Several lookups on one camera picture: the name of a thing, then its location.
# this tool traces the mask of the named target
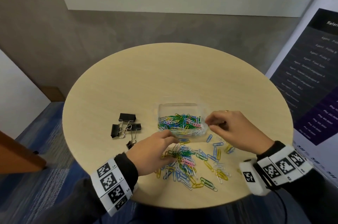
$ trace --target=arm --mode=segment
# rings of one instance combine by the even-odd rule
[[[172,143],[178,143],[178,140],[172,137],[170,131],[156,132],[114,158],[132,191],[139,176],[148,175],[174,161],[170,156],[161,158]],[[97,196],[91,179],[82,179],[69,197],[44,211],[33,224],[92,224],[107,210]]]
[[[272,156],[285,145],[274,142],[239,111],[214,111],[205,119],[209,128],[234,147],[252,152],[258,160]],[[314,169],[281,185],[301,205],[312,223],[338,223],[336,189]]]

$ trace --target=black sleeve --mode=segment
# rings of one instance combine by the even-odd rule
[[[282,142],[276,141],[266,152],[257,156],[257,161],[275,154],[284,147]],[[294,197],[312,223],[338,223],[337,189],[315,169],[280,187]]]
[[[139,176],[135,165],[125,153],[118,154],[114,160],[129,188],[133,190]],[[45,210],[33,224],[92,224],[106,212],[91,179],[81,179],[70,196],[60,204]]]

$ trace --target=person's left hand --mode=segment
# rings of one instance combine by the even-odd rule
[[[171,156],[161,158],[164,150],[172,143],[179,143],[179,140],[169,130],[156,132],[136,143],[126,155],[136,166],[139,176],[148,175],[175,161]]]

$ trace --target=hand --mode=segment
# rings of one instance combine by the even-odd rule
[[[205,119],[211,131],[235,148],[257,155],[264,153],[274,141],[254,126],[240,111],[213,111]]]
[[[172,156],[161,158],[164,150],[172,143],[179,143],[179,140],[169,130],[155,132],[136,143],[126,155],[136,166],[139,176],[148,175],[175,161]]]

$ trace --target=round table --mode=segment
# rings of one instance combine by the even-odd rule
[[[273,140],[292,143],[293,124],[289,108],[277,88],[246,62],[212,48],[183,44],[141,45],[112,54],[89,68],[74,84],[65,101],[62,125],[67,145],[89,174],[106,160],[127,151],[130,132],[124,139],[110,136],[120,113],[136,115],[142,130],[140,141],[157,131],[157,107],[162,96],[197,96],[212,110],[239,110]],[[207,143],[206,138],[213,134]],[[192,149],[213,154],[218,142],[209,129],[190,139]],[[177,209],[225,204],[250,194],[239,163],[255,157],[236,149],[221,161],[232,176],[223,184],[202,160],[195,158],[199,177],[210,180],[217,192],[207,187],[188,190],[173,177],[160,179],[152,173],[138,179],[133,200]]]

